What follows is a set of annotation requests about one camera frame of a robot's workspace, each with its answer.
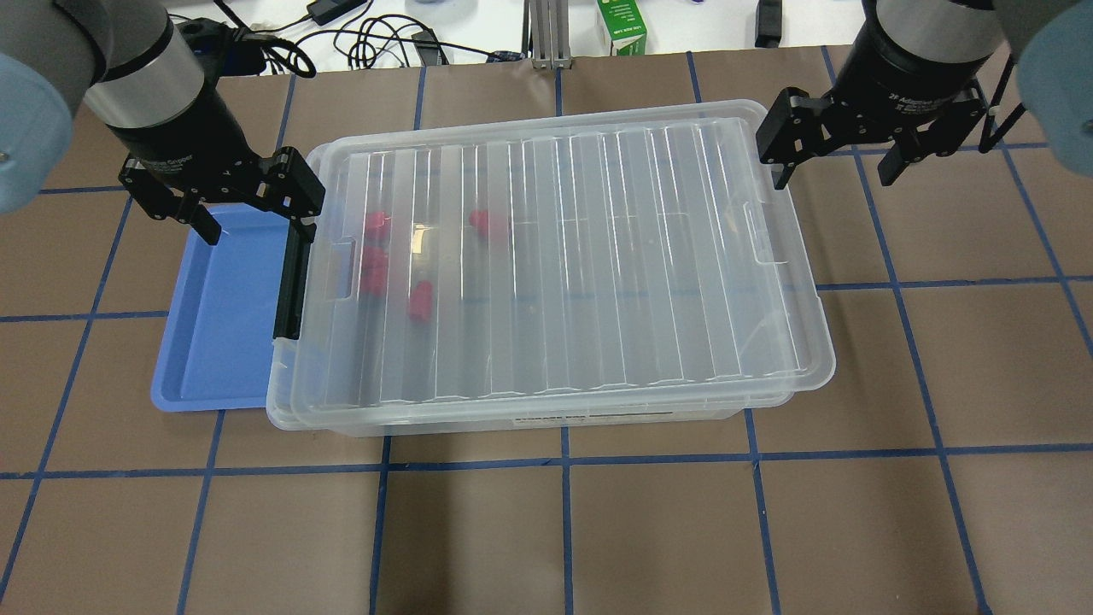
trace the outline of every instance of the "green box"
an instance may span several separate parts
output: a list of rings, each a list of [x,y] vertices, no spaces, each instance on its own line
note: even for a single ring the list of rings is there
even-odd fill
[[[603,17],[603,38],[612,56],[644,56],[649,31],[645,27],[637,0],[597,0]]]

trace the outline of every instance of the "transparent plastic bin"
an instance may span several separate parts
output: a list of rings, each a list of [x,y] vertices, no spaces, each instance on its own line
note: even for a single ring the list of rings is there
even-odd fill
[[[270,421],[380,436],[712,419],[823,386],[834,352],[789,193],[756,159],[764,113],[320,146],[327,197]]]

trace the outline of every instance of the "blue plastic tray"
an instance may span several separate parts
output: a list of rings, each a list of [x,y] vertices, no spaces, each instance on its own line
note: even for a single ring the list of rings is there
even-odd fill
[[[245,204],[212,214],[220,243],[190,230],[152,380],[168,413],[266,406],[289,225]]]

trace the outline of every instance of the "tiled surface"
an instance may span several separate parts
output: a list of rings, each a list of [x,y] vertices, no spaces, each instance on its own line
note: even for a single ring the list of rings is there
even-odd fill
[[[1093,454],[953,458],[995,613],[1082,613],[1093,602]]]
[[[181,477],[44,483],[4,608],[173,612],[200,490],[200,478]]]
[[[905,296],[950,446],[1093,441],[1093,362],[1058,285]]]
[[[578,58],[561,91],[526,64],[221,91],[256,150],[283,127],[309,151],[559,108],[768,105],[781,85],[824,91],[827,57]],[[781,409],[353,440],[278,431],[261,411],[152,406],[185,232],[137,206],[124,217],[125,192],[74,189],[113,185],[124,155],[78,122],[54,193],[0,217],[0,613],[1013,615],[1090,601],[1089,180],[1035,134],[890,188],[855,152],[795,175],[838,368]]]

